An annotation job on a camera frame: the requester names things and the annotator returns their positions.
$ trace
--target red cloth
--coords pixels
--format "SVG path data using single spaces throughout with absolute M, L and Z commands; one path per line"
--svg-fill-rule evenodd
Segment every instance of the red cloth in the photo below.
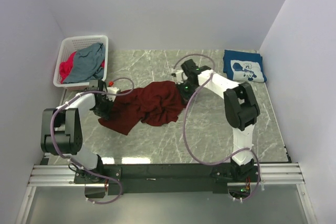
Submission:
M 128 135 L 140 120 L 151 126 L 176 122 L 184 107 L 174 82 L 152 82 L 145 88 L 137 88 L 128 95 L 116 97 L 110 120 L 100 118 L 98 122 L 109 129 Z
M 76 52 L 73 52 L 72 54 L 70 54 L 67 61 L 63 61 L 59 65 L 59 74 L 61 75 L 61 84 L 64 82 L 65 78 L 68 77 L 68 75 L 70 74 L 70 72 L 72 70 L 72 67 L 74 66 L 74 64 L 73 64 L 74 59 L 73 58 L 74 58 L 75 54 L 76 54 Z M 105 67 L 105 60 L 101 63 L 100 66 L 102 68 Z

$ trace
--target white plastic basket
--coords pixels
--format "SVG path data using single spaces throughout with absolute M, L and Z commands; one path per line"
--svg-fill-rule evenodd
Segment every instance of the white plastic basket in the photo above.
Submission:
M 55 86 L 66 88 L 71 91 L 75 91 L 75 90 L 83 90 L 89 85 L 88 82 L 61 84 L 60 82 L 61 75 L 59 74 L 59 65 L 61 64 L 61 62 L 66 61 L 74 51 L 86 48 L 97 42 L 101 42 L 105 46 L 105 67 L 104 67 L 104 76 L 102 79 L 103 81 L 105 81 L 106 75 L 107 75 L 107 60 L 108 60 L 108 52 L 109 52 L 108 37 L 105 35 L 77 36 L 77 37 L 66 38 L 61 43 L 61 47 L 59 49 L 59 54 L 58 54 L 57 63 L 56 63 L 55 74 L 54 74 L 54 85 Z

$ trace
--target white wall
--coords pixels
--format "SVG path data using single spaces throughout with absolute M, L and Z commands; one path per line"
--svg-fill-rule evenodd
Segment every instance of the white wall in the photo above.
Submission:
M 58 105 L 52 84 L 63 35 L 44 0 L 0 0 L 0 222 L 14 223 L 41 159 L 41 114 Z
M 319 223 L 335 223 L 336 0 L 286 0 L 260 49 L 289 153 Z
M 123 49 L 259 49 L 285 0 L 47 0 L 66 37 Z

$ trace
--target gray marble surface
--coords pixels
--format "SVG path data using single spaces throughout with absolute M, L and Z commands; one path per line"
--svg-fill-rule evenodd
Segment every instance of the gray marble surface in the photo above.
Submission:
M 145 87 L 152 81 L 172 80 L 170 72 L 182 56 L 202 53 L 216 62 L 215 71 L 223 74 L 223 50 L 123 50 L 109 54 L 107 81 L 118 77 L 131 78 L 136 87 Z M 199 65 L 211 66 L 209 60 L 193 57 Z M 260 116 L 253 133 L 254 151 L 262 162 L 286 162 L 286 149 L 270 103 L 266 85 L 251 83 L 260 107 Z M 130 88 L 120 80 L 115 86 Z M 67 91 L 64 101 L 75 95 Z M 176 123 L 152 127 L 139 122 L 128 136 L 105 128 L 98 118 L 87 114 L 81 122 L 84 145 L 99 154 L 105 163 L 191 163 L 182 139 L 184 112 Z M 223 159 L 232 152 L 233 134 L 224 113 L 224 101 L 203 89 L 196 97 L 187 118 L 187 139 L 193 153 L 206 162 Z M 49 164 L 65 164 L 52 156 Z

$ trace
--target gray cloth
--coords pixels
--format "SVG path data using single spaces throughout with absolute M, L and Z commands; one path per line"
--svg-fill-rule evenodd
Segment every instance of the gray cloth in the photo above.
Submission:
M 105 59 L 103 43 L 94 43 L 80 49 L 73 58 L 72 70 L 63 83 L 87 82 L 103 78 L 104 68 L 100 66 Z

